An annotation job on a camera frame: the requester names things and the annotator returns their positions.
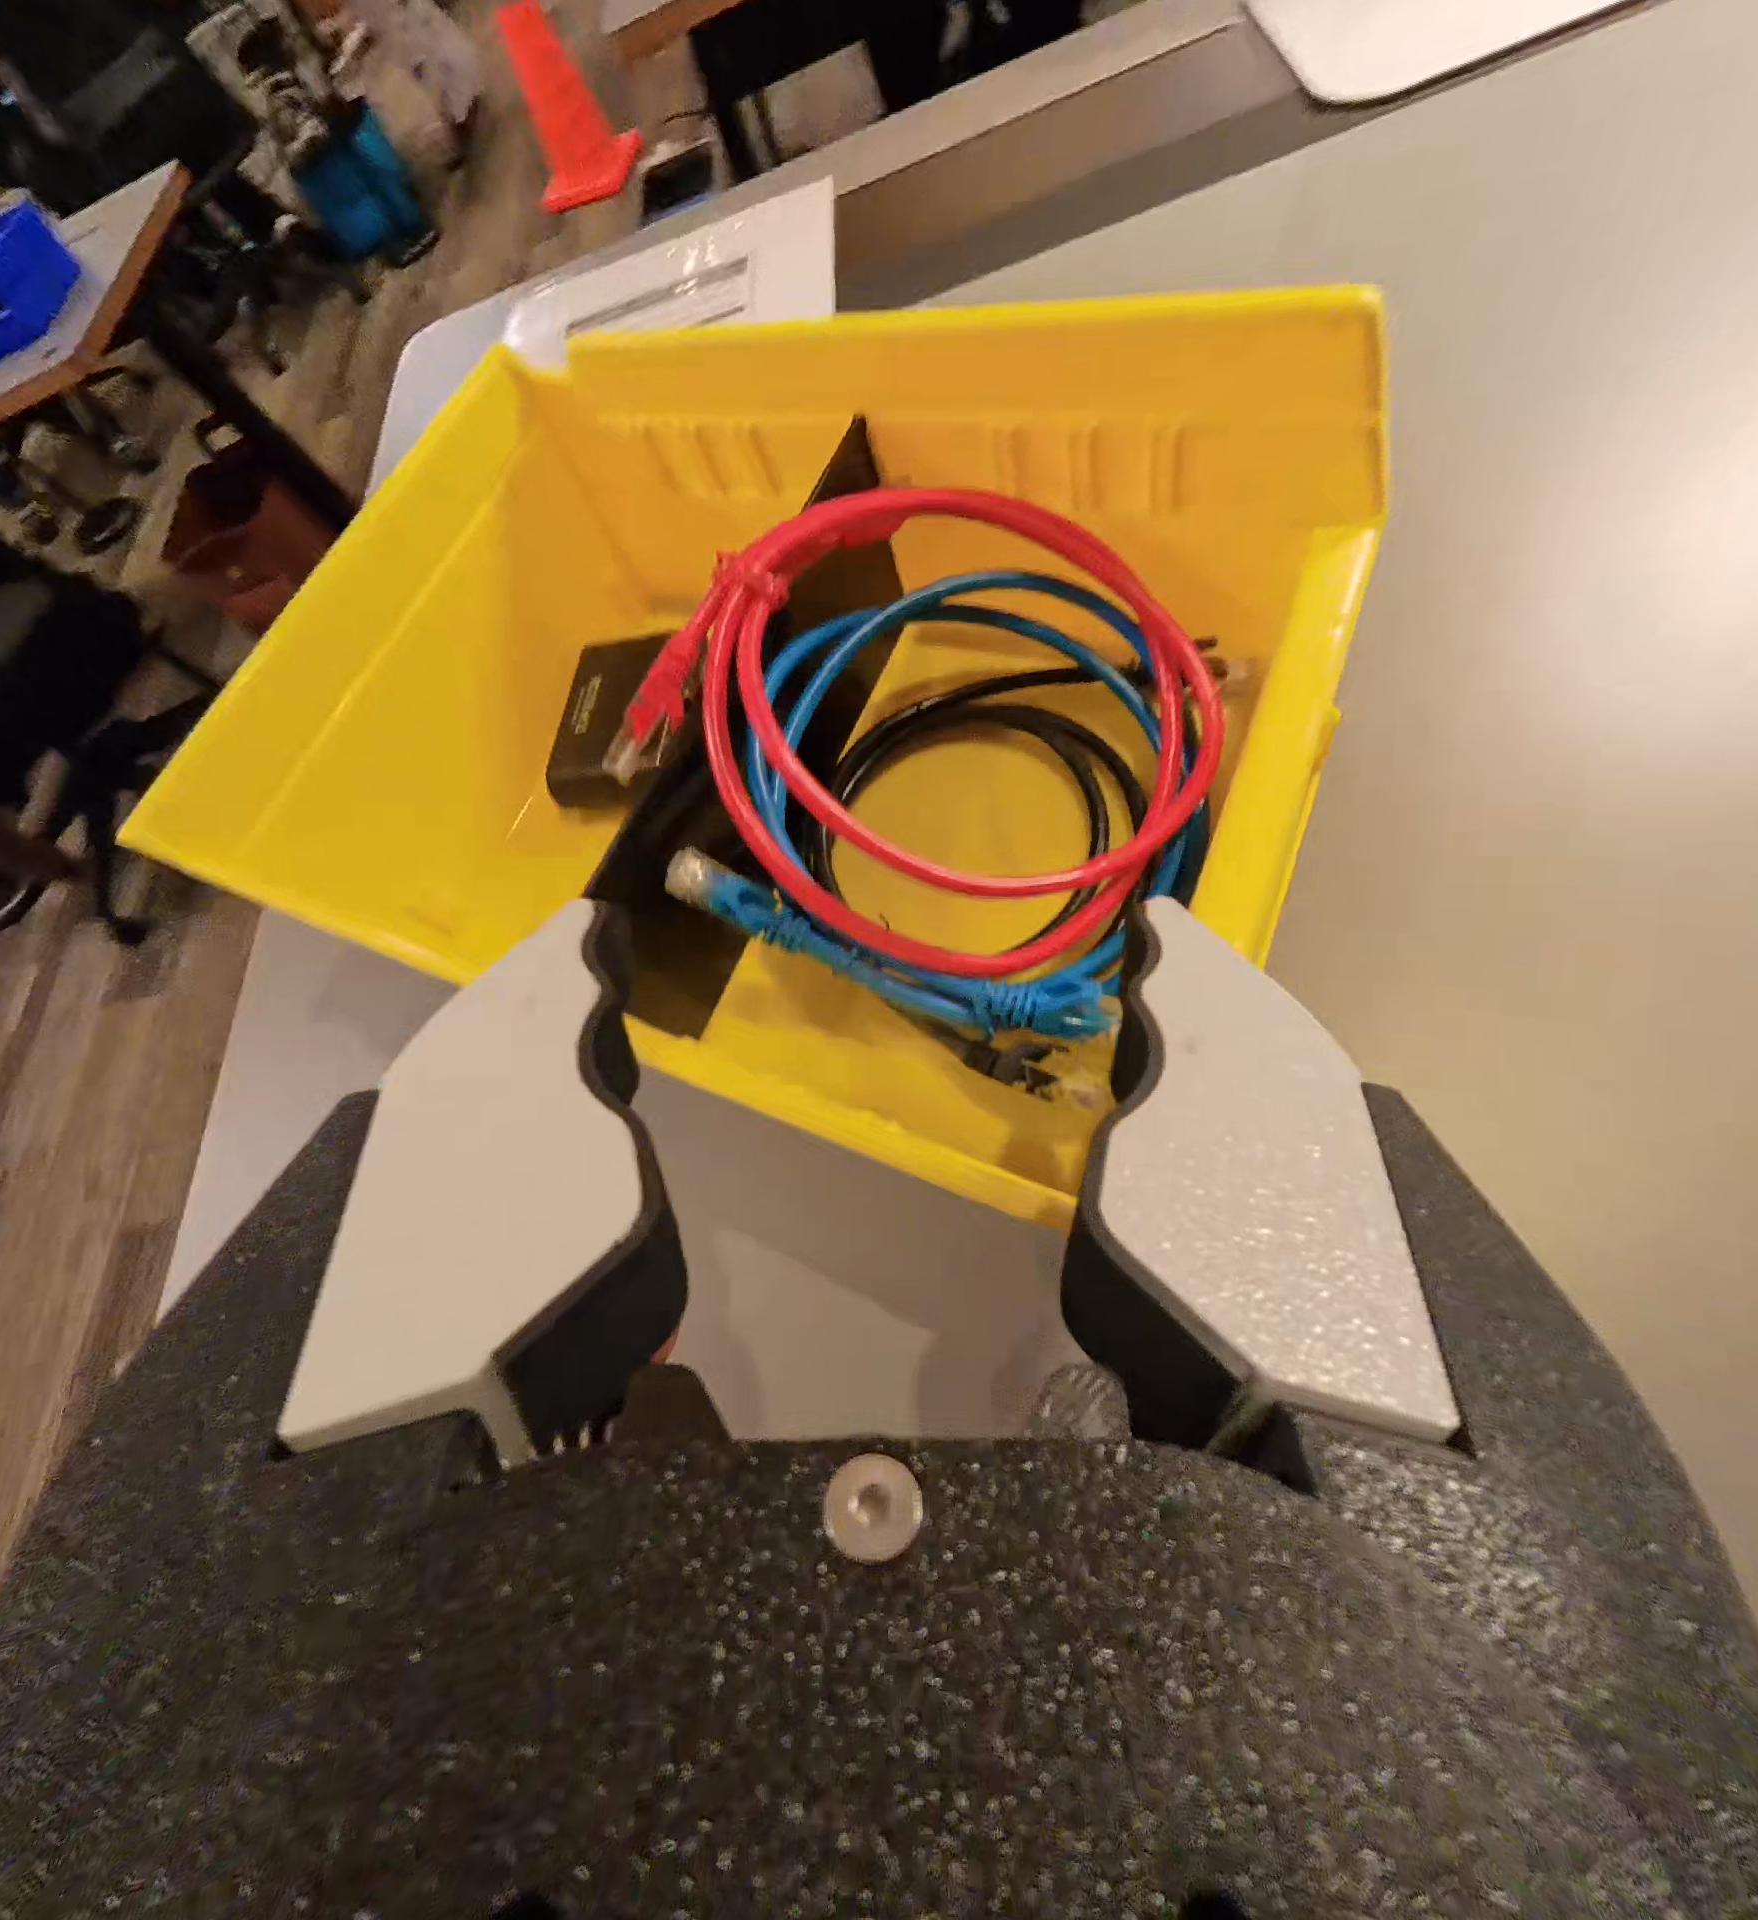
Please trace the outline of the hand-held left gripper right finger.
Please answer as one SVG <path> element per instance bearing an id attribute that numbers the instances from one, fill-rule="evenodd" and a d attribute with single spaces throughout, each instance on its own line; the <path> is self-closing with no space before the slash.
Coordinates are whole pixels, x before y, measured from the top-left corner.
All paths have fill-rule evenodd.
<path id="1" fill-rule="evenodd" d="M 1065 1329 L 1131 1438 L 1228 1452 L 1277 1414 L 1466 1435 L 1357 1066 L 1188 907 L 1130 934 L 1113 1106 L 1065 1242 Z"/>

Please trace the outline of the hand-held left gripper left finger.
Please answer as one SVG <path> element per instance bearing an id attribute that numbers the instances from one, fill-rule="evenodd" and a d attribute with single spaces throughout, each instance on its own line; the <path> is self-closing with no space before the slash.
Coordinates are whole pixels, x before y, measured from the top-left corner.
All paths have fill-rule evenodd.
<path id="1" fill-rule="evenodd" d="M 278 1438 L 469 1419 L 523 1467 L 669 1351 L 690 1270 L 636 1112 L 628 918 L 576 900 L 384 1073 Z"/>

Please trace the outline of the yellow storage bin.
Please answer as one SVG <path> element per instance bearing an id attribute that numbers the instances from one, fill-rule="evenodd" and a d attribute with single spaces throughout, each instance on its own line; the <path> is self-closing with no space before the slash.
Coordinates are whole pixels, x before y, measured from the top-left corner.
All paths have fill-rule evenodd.
<path id="1" fill-rule="evenodd" d="M 1388 512 L 1382 291 L 844 314 L 490 350 L 124 829 L 132 849 L 466 983 L 587 892 L 615 808 L 546 762 L 579 653 L 672 631 L 800 511 L 854 420 L 886 483 L 1088 528 L 1228 687 L 1192 911 L 1268 957 Z M 1097 1115 L 1000 1092 L 876 996 L 754 945 L 639 967 L 637 1060 L 1065 1233 Z"/>

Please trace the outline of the black ethernet hub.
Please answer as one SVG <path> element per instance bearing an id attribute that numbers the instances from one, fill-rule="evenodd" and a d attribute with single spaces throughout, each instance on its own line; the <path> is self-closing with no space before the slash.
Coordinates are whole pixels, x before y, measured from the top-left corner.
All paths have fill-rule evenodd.
<path id="1" fill-rule="evenodd" d="M 682 687 L 682 721 L 649 732 L 634 751 L 631 779 L 621 781 L 610 764 L 618 749 L 628 743 L 628 709 L 644 692 L 658 655 L 672 640 L 672 631 L 649 631 L 601 640 L 581 649 L 544 775 L 549 799 L 570 828 L 608 825 L 649 799 L 684 799 L 690 804 L 710 799 L 699 665 Z"/>

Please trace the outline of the orange traffic cone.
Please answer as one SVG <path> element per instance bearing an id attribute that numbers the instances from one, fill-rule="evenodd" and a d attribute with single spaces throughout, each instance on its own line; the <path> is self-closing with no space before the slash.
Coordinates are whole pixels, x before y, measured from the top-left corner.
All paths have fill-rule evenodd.
<path id="1" fill-rule="evenodd" d="M 494 21 L 546 167 L 541 206 L 551 216 L 621 195 L 644 134 L 618 132 L 538 3 L 505 3 Z"/>

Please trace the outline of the white stand base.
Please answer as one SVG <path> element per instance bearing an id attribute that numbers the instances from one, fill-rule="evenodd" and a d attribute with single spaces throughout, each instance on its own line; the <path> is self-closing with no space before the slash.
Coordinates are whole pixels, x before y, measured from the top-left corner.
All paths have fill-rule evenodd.
<path id="1" fill-rule="evenodd" d="M 1329 110 L 1412 97 L 1627 9 L 1627 3 L 1243 4 L 1298 87 Z"/>

